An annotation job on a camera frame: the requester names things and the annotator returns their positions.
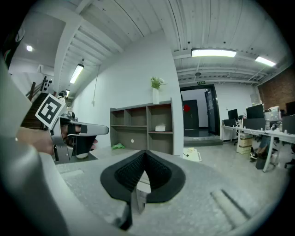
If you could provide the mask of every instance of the computer monitor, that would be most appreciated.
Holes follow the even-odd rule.
[[[247,107],[246,111],[247,111],[247,119],[264,118],[263,105],[262,104]]]
[[[229,120],[230,119],[238,120],[238,110],[237,109],[228,111],[228,114],[229,114]]]
[[[295,101],[286,103],[287,115],[295,115]]]

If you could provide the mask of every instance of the red brick wall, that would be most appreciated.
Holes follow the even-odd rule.
[[[264,108],[279,106],[286,110],[286,103],[295,101],[295,66],[292,65],[271,80],[258,86]]]

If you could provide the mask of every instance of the white ceiling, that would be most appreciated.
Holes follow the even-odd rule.
[[[64,27],[65,22],[59,19],[30,11],[23,23],[24,38],[13,57],[54,67],[55,55]],[[27,45],[31,45],[34,50],[29,52],[26,49]]]
[[[269,16],[250,0],[68,0],[84,18],[71,39],[59,89],[68,86],[82,58],[83,80],[106,58],[158,30],[165,32],[180,84],[194,81],[259,84],[293,61],[289,47]],[[225,48],[234,58],[192,58],[192,48]],[[274,68],[255,62],[263,56]]]

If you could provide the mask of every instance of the desk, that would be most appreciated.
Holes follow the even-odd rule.
[[[229,126],[224,126],[224,125],[222,125],[222,128],[224,130],[238,131],[238,133],[239,133],[239,135],[238,135],[238,144],[237,144],[237,147],[236,147],[237,152],[238,152],[238,148],[240,146],[241,132],[242,131],[244,133],[252,134],[252,135],[270,136],[271,137],[271,144],[270,144],[269,150],[272,150],[272,148],[273,148],[273,140],[274,140],[275,137],[279,138],[280,146],[281,146],[282,141],[289,142],[289,143],[295,143],[295,135],[289,135],[289,134],[285,134],[283,132],[277,132],[277,131],[272,131],[272,130],[251,130],[251,129],[245,129],[245,128],[242,128],[242,127],[229,127]],[[266,172],[270,161],[271,161],[271,152],[268,152],[267,159],[266,159],[266,162],[265,162],[265,165],[264,165],[264,168],[263,168],[263,172]]]

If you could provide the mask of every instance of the ceiling light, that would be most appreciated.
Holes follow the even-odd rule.
[[[28,50],[29,52],[32,52],[32,51],[33,51],[32,46],[28,45],[28,46],[27,46],[27,50]]]
[[[276,63],[269,61],[263,57],[257,57],[255,61],[261,62],[261,63],[269,65],[269,66],[274,66],[276,64]]]
[[[221,57],[234,57],[236,51],[222,50],[222,49],[192,49],[192,57],[204,57],[204,56],[221,56]]]
[[[77,80],[79,74],[81,73],[81,71],[83,70],[84,66],[82,64],[78,64],[73,75],[72,78],[70,80],[70,83],[75,83],[75,81]]]

